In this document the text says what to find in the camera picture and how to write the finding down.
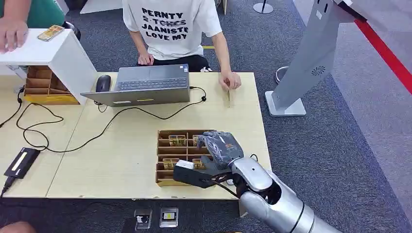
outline black device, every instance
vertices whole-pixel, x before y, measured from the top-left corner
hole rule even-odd
[[[23,179],[39,154],[39,150],[23,147],[4,175]]]
[[[109,75],[102,75],[97,79],[96,92],[110,91],[110,86],[112,84],[112,77]]]

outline printed text on t-shirt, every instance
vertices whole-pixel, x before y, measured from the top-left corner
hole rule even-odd
[[[146,10],[142,8],[143,24],[146,36],[163,40],[186,39],[189,32],[186,20],[182,19],[183,13],[168,13],[160,11]]]

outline black pants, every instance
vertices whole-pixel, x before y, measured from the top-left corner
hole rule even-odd
[[[172,60],[154,60],[153,66],[188,64],[189,72],[211,72],[209,62],[200,55],[192,55]]]

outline wooden table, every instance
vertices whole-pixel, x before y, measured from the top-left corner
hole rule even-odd
[[[0,122],[4,122],[18,108],[17,94],[13,92],[22,85],[17,76],[0,76]],[[23,103],[20,112],[3,127],[0,128],[0,172],[3,172],[12,163],[22,147],[30,147],[23,139],[23,130],[16,127],[16,120],[28,103]],[[55,150],[64,150],[69,143],[74,128],[79,120],[83,107],[78,106],[49,106],[57,115],[64,117],[64,121],[52,125],[41,125],[36,129],[49,136],[51,147]],[[27,127],[42,121],[55,120],[47,110],[30,106],[20,121],[21,126]],[[43,145],[42,137],[35,133],[27,133],[30,142]],[[63,154],[49,151],[41,152],[22,180],[17,180],[5,193],[5,197],[44,198],[56,174]],[[0,175],[0,184],[3,186],[6,176]]]
[[[117,73],[109,74],[112,83]],[[155,183],[156,137],[158,130],[216,129],[231,132],[245,155],[255,153],[266,169],[271,169],[262,116],[253,73],[240,73],[243,85],[232,91],[232,104],[228,107],[226,93],[218,85],[219,73],[191,73],[190,85],[205,89],[207,101],[191,106],[169,120],[160,120],[138,110],[121,113],[102,137],[78,151],[64,155],[42,152],[26,177],[17,181],[6,197],[47,198],[110,198],[110,199],[233,199],[220,187],[201,189],[189,186],[159,187]],[[17,108],[16,95],[1,92],[0,119],[6,119]],[[202,91],[190,91],[191,101],[197,102]],[[159,116],[168,116],[186,103],[142,106]],[[65,120],[59,124],[40,126],[51,140],[53,149],[78,147],[100,134],[106,124],[124,108],[108,108],[100,113],[93,101],[85,106],[50,106]],[[21,147],[28,147],[22,130],[15,126],[17,118],[0,129],[0,169],[6,170]],[[21,124],[51,119],[40,107],[32,106]],[[31,134],[35,143],[43,143]]]
[[[115,83],[117,74],[108,73]],[[245,155],[255,153],[259,162],[271,169],[265,131],[253,73],[240,73],[243,86],[232,92],[231,108],[218,84],[218,73],[191,73],[190,85],[205,89],[207,101],[191,106],[169,120],[160,120],[139,110],[121,113],[104,135],[79,151],[66,153],[47,194],[48,198],[118,199],[232,199],[215,186],[159,187],[155,183],[158,130],[216,129],[231,132]],[[199,101],[202,91],[191,90],[191,101]],[[186,103],[148,105],[142,108],[168,116]],[[98,135],[115,113],[100,113],[88,101],[68,148]]]

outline white kiosk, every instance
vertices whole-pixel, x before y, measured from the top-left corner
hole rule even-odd
[[[277,70],[281,82],[274,91],[265,92],[273,117],[304,116],[300,99],[320,80],[330,74],[340,23],[366,21],[353,8],[351,0],[314,0],[306,31],[289,67]]]

